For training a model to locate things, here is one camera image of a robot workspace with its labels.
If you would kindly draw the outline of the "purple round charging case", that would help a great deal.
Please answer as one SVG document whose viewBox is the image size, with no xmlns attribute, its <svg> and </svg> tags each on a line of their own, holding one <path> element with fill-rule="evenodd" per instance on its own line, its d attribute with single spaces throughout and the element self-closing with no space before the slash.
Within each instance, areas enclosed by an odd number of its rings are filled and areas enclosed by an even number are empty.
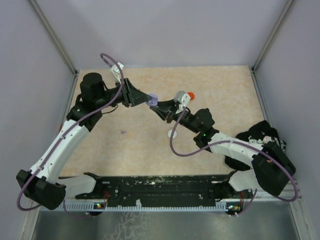
<svg viewBox="0 0 320 240">
<path fill-rule="evenodd" d="M 158 97 L 157 95 L 150 93 L 150 99 L 146 102 L 149 107 L 156 107 L 158 105 Z"/>
</svg>

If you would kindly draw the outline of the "white round charging case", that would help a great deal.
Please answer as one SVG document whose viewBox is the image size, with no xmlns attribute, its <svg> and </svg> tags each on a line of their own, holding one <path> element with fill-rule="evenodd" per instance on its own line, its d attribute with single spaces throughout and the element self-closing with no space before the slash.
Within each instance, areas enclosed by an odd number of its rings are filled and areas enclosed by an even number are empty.
<svg viewBox="0 0 320 240">
<path fill-rule="evenodd" d="M 167 132 L 167 136 L 169 138 L 172 137 L 173 139 L 175 139 L 177 137 L 177 135 L 178 135 L 178 133 L 176 131 L 173 131 L 172 129 Z"/>
</svg>

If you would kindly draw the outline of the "orange round charging case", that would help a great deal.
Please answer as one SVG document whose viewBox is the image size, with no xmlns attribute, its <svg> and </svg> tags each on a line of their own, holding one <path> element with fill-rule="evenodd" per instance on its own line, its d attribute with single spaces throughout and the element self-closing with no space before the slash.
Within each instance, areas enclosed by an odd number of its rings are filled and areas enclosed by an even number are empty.
<svg viewBox="0 0 320 240">
<path fill-rule="evenodd" d="M 188 92 L 187 94 L 189 95 L 191 100 L 195 98 L 195 94 L 193 92 Z"/>
</svg>

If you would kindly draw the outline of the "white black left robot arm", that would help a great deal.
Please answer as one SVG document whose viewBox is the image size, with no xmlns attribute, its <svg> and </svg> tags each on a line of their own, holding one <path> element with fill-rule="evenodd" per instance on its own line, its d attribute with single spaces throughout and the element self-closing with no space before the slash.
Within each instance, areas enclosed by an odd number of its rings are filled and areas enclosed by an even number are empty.
<svg viewBox="0 0 320 240">
<path fill-rule="evenodd" d="M 107 88 L 99 73 L 86 74 L 80 83 L 75 105 L 57 137 L 29 170 L 20 170 L 16 175 L 21 188 L 16 202 L 18 209 L 26 211 L 21 206 L 22 196 L 49 210 L 56 209 L 65 199 L 81 194 L 95 199 L 101 197 L 104 186 L 88 173 L 61 179 L 65 164 L 101 119 L 103 109 L 118 104 L 135 107 L 151 99 L 149 94 L 135 88 L 128 78 L 122 78 L 114 88 Z"/>
</svg>

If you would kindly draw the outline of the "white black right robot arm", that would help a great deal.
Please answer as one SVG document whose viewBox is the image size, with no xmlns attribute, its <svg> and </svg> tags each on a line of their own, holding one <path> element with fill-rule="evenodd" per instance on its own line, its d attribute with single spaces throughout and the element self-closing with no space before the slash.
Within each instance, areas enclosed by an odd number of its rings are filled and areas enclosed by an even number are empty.
<svg viewBox="0 0 320 240">
<path fill-rule="evenodd" d="M 208 151 L 235 159 L 249 167 L 248 170 L 237 170 L 230 175 L 223 185 L 223 192 L 227 197 L 235 198 L 243 190 L 262 189 L 281 200 L 284 188 L 288 183 L 292 183 L 294 196 L 290 201 L 293 202 L 298 198 L 298 187 L 293 179 L 296 168 L 277 143 L 246 142 L 220 132 L 213 127 L 215 122 L 208 108 L 191 113 L 186 106 L 177 101 L 154 99 L 149 100 L 147 105 L 163 121 L 167 123 L 175 121 L 175 128 L 182 125 L 196 134 L 193 140 L 199 149 L 191 153 L 177 152 L 173 140 L 169 140 L 171 151 L 176 156 L 186 158 Z"/>
</svg>

